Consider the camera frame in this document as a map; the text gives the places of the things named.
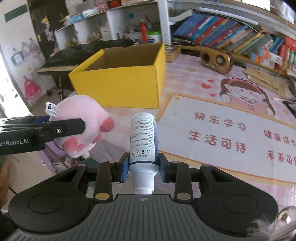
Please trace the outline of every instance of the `bottle label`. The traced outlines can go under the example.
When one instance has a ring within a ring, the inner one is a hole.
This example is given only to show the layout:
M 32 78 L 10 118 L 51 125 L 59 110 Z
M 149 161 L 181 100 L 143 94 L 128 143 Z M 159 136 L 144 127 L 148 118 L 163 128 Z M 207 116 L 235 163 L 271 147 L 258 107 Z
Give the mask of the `bottle label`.
M 154 43 L 155 42 L 155 39 L 154 38 L 151 38 L 151 37 L 150 38 L 148 37 L 147 41 L 148 41 L 149 44 L 151 44 L 151 43 Z
M 138 113 L 134 115 L 131 125 L 130 163 L 154 162 L 156 155 L 156 118 L 150 113 Z

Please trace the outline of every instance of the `picture frame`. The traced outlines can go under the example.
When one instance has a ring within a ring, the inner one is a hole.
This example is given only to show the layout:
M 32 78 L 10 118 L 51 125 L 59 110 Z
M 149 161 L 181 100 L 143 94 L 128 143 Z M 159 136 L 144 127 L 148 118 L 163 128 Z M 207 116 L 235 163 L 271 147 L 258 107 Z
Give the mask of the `picture frame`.
M 15 66 L 18 66 L 24 61 L 24 56 L 22 55 L 21 51 L 18 52 L 16 49 L 13 49 L 13 51 L 14 51 L 14 55 L 10 59 Z

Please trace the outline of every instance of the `pink checkered tablecloth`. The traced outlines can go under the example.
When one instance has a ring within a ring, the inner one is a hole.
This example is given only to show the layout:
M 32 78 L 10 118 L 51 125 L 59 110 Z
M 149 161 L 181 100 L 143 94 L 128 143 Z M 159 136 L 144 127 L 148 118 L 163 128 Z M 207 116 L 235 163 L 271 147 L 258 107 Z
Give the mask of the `pink checkered tablecloth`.
M 233 66 L 229 75 L 236 78 L 247 79 L 243 73 L 243 68 Z M 212 71 L 200 63 L 200 58 L 195 56 L 180 55 L 173 63 L 167 63 L 166 76 L 161 96 L 160 107 L 172 93 L 181 93 L 190 96 L 202 97 L 210 100 L 222 102 L 220 98 L 221 80 L 227 78 L 222 74 Z M 270 99 L 276 111 L 274 116 L 280 121 L 296 126 L 296 119 L 288 108 L 279 101 L 271 100 L 271 97 L 279 97 L 277 94 L 262 88 Z M 98 162 L 108 160 L 119 160 L 124 152 L 129 151 L 130 131 L 132 116 L 139 112 L 149 112 L 157 116 L 158 109 L 142 108 L 116 108 L 106 107 L 109 115 L 114 119 L 115 128 L 110 133 L 105 134 L 103 139 L 91 150 L 91 157 Z M 289 187 L 277 187 L 248 181 L 250 184 L 267 191 L 279 201 L 280 207 L 283 206 L 282 197 L 289 190 Z M 163 185 L 160 178 L 156 178 L 156 187 L 164 192 L 173 193 L 174 186 Z M 196 193 L 199 192 L 198 186 L 194 186 Z
M 233 66 L 228 75 L 247 79 L 243 70 L 244 69 L 241 67 Z M 171 93 L 182 93 L 222 102 L 220 98 L 220 90 L 221 80 L 224 78 L 226 78 L 226 76 L 202 66 L 199 57 L 180 55 L 173 63 L 167 63 L 160 106 Z M 202 87 L 203 84 L 210 85 L 211 88 L 205 89 Z M 269 99 L 271 99 L 271 97 L 279 97 L 277 94 L 265 88 L 263 89 L 267 93 Z M 270 102 L 276 110 L 276 119 L 288 124 L 296 125 L 295 117 L 285 105 L 279 101 L 270 100 Z M 129 150 L 132 116 L 139 112 L 149 112 L 155 116 L 158 113 L 158 109 L 116 107 L 106 107 L 105 109 L 114 119 L 116 125 L 111 133 L 105 135 L 104 140 L 120 151 Z

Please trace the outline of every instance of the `cartoon girl illustration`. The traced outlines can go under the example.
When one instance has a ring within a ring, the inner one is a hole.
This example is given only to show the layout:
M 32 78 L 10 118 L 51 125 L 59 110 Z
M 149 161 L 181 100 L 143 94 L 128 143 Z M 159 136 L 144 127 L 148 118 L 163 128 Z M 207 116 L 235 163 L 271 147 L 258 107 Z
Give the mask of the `cartoon girl illustration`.
M 232 106 L 274 116 L 275 111 L 267 94 L 259 85 L 232 75 L 221 81 L 221 99 Z

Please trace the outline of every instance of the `pink plush toy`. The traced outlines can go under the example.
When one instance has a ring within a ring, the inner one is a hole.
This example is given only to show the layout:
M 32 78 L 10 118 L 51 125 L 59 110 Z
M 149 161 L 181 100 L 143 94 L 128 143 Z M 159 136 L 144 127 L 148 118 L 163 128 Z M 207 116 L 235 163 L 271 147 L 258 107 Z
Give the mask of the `pink plush toy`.
M 114 128 L 114 121 L 94 99 L 86 95 L 75 95 L 57 104 L 59 117 L 50 117 L 50 121 L 81 118 L 85 122 L 82 134 L 56 138 L 60 148 L 71 157 L 77 158 L 88 152 L 101 140 L 103 132 Z

